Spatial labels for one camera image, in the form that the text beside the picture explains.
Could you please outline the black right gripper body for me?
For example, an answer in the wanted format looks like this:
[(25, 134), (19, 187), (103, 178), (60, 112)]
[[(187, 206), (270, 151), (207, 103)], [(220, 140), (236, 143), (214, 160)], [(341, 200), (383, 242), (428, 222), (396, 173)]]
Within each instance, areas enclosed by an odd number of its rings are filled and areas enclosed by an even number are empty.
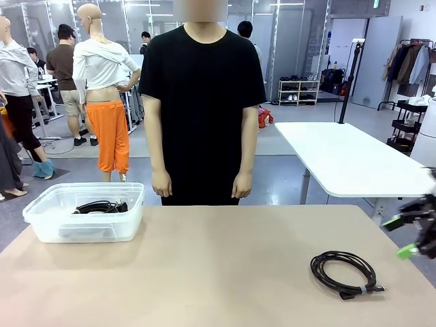
[(420, 255), (435, 259), (435, 196), (426, 194), (403, 206), (406, 223), (418, 230), (414, 248)]

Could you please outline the person's left hand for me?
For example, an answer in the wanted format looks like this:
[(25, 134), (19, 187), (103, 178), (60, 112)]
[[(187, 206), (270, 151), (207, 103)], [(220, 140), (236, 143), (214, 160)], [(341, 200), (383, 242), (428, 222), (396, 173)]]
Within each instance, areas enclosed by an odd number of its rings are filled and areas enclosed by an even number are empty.
[(251, 193), (252, 173), (239, 172), (234, 179), (232, 197), (241, 199), (246, 198)]

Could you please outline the person's right hand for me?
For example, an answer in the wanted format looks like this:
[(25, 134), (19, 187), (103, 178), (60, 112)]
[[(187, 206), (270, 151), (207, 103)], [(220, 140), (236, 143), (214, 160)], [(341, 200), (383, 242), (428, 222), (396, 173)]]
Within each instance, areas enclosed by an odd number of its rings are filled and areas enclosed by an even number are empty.
[(172, 181), (166, 170), (152, 171), (153, 191), (162, 198), (172, 195)]

